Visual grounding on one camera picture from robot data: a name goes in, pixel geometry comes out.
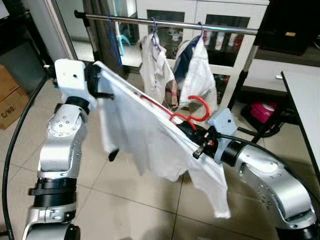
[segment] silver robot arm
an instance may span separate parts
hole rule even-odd
[[[233,135],[237,129],[229,109],[218,111],[209,123],[215,133]],[[319,239],[309,193],[283,161],[266,150],[227,138],[218,139],[214,160],[233,167],[240,179],[256,191],[280,240]]]
[[[80,229],[71,221],[76,214],[81,144],[86,135],[88,114],[97,106],[96,99],[88,91],[84,68],[81,61],[60,59],[55,62],[58,85],[66,102],[48,123],[38,180],[29,192],[34,196],[34,204],[29,209],[22,240],[80,239]],[[111,98],[108,93],[100,95]],[[237,130],[228,109],[215,113],[208,123],[211,125],[208,130],[203,128],[202,133],[196,134],[189,124],[178,125],[200,146],[193,156],[198,158],[205,153],[218,164],[224,162],[232,166],[242,181],[257,192],[280,240],[318,239],[317,218],[304,186],[267,152],[230,139],[214,138],[214,133],[233,135]],[[216,140],[217,144],[212,146],[210,143]]]
[[[47,126],[38,164],[37,183],[22,240],[79,240],[80,229],[71,224],[76,216],[76,184],[81,146],[87,134],[90,110],[97,105],[90,95],[81,61],[60,59],[55,70],[62,104]]]

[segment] clothing rack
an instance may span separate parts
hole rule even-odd
[[[248,57],[245,61],[243,70],[241,71],[239,78],[236,82],[236,86],[232,93],[231,99],[229,101],[228,108],[230,110],[235,104],[236,98],[240,93],[241,87],[243,86],[248,76],[250,65],[256,56],[259,45],[261,44],[262,36],[275,34],[274,32],[266,32],[266,31],[261,31],[260,29],[252,29],[252,28],[244,28],[244,27],[230,27],[230,26],[220,26],[220,25],[218,26],[218,25],[209,25],[209,24],[200,25],[195,23],[186,23],[186,22],[179,22],[179,21],[164,21],[164,20],[156,20],[156,19],[154,22],[151,19],[130,18],[130,17],[124,17],[124,16],[96,15],[96,14],[88,14],[85,12],[78,12],[77,10],[74,11],[74,16],[77,19],[83,20],[85,29],[89,37],[89,41],[92,45],[93,57],[95,61],[99,60],[99,54],[98,54],[96,43],[93,39],[93,35],[91,33],[89,19],[98,20],[98,21],[128,23],[128,24],[143,24],[143,25],[151,25],[151,26],[156,24],[157,26],[169,27],[169,28],[175,27],[175,28],[183,28],[183,29],[194,29],[194,30],[200,30],[200,31],[205,30],[205,31],[211,31],[211,32],[224,32],[224,33],[235,33],[235,34],[256,36],[254,43],[251,47],[251,50],[248,54]],[[251,141],[253,143],[257,143],[258,140],[263,136],[263,134],[268,130],[268,127],[272,125],[272,123],[273,123],[273,117],[269,117],[269,119],[266,121],[266,123],[257,132],[255,137]]]
[[[85,12],[74,11],[74,15],[78,19],[92,19],[92,20],[101,20],[101,21],[113,21],[119,23],[127,24],[143,24],[143,25],[154,25],[154,21],[151,19],[142,19],[142,18],[130,18],[124,16],[105,16],[105,15],[95,15],[88,14]],[[175,27],[182,29],[195,29],[195,30],[205,30],[211,32],[224,32],[224,33],[235,33],[235,34],[246,34],[246,35],[257,35],[258,30],[245,27],[230,27],[230,26],[218,26],[218,25],[209,25],[209,24],[194,24],[186,23],[180,21],[163,21],[155,20],[155,24],[159,27]]]

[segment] cardboard box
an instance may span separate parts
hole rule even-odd
[[[0,65],[0,101],[9,96],[13,91],[19,88],[11,74],[5,66]]]
[[[0,129],[6,129],[20,116],[28,100],[25,91],[0,65]]]

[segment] white table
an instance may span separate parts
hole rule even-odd
[[[320,180],[320,75],[281,73],[292,101],[306,147]]]

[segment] metal rail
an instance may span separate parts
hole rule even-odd
[[[130,18],[124,16],[105,16],[105,15],[95,15],[95,14],[87,14],[85,12],[74,11],[74,16],[77,19],[92,19],[92,20],[101,20],[101,21],[114,21],[119,23],[127,23],[127,24],[144,24],[144,25],[154,25],[154,22],[150,19],[142,19],[142,18]],[[236,33],[236,34],[245,34],[245,35],[257,35],[258,30],[252,28],[244,28],[244,27],[230,27],[230,26],[218,26],[218,25],[209,25],[203,24],[202,26],[195,23],[187,23],[180,21],[163,21],[163,20],[155,20],[155,23],[158,27],[175,27],[175,28],[183,28],[183,29],[195,29],[211,31],[211,32],[224,32],[224,33]]]

